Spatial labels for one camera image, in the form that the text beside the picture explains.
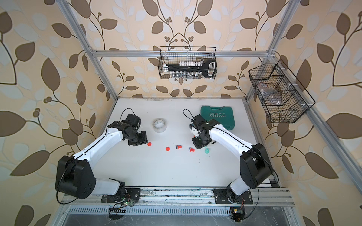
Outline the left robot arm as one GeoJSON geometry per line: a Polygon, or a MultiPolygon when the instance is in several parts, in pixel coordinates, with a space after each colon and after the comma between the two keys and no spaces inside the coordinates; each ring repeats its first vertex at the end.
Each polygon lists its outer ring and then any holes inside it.
{"type": "Polygon", "coordinates": [[[114,121],[105,133],[73,156],[63,156],[57,165],[55,189],[78,199],[91,195],[109,195],[116,199],[127,196],[125,183],[115,179],[97,179],[93,168],[116,144],[128,141],[129,146],[148,143],[145,131],[139,132],[141,119],[128,115],[127,119],[114,121]]]}

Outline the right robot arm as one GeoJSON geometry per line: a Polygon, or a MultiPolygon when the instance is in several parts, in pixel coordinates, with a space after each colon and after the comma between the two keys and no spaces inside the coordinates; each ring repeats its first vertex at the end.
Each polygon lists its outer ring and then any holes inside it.
{"type": "Polygon", "coordinates": [[[226,195],[231,202],[236,202],[241,195],[257,188],[273,174],[262,144],[254,145],[244,141],[217,120],[206,121],[201,115],[191,119],[189,128],[194,135],[192,142],[195,148],[202,149],[215,141],[239,159],[239,176],[226,188],[226,195]]]}

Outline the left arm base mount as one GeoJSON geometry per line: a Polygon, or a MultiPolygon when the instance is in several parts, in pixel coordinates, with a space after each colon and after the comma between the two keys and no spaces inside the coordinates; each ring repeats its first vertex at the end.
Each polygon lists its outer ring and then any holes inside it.
{"type": "Polygon", "coordinates": [[[140,199],[140,188],[126,188],[124,182],[117,181],[119,183],[119,188],[115,195],[103,195],[101,202],[102,203],[118,203],[124,205],[132,206],[134,203],[137,203],[140,199]]]}

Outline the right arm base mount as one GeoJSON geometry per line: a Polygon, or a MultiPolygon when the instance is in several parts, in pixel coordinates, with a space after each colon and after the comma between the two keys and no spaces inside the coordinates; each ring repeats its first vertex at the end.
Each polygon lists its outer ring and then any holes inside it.
{"type": "Polygon", "coordinates": [[[213,189],[213,194],[216,204],[253,204],[253,198],[250,192],[250,188],[248,188],[241,195],[237,195],[234,191],[232,191],[231,185],[229,184],[227,187],[224,188],[213,189]]]}

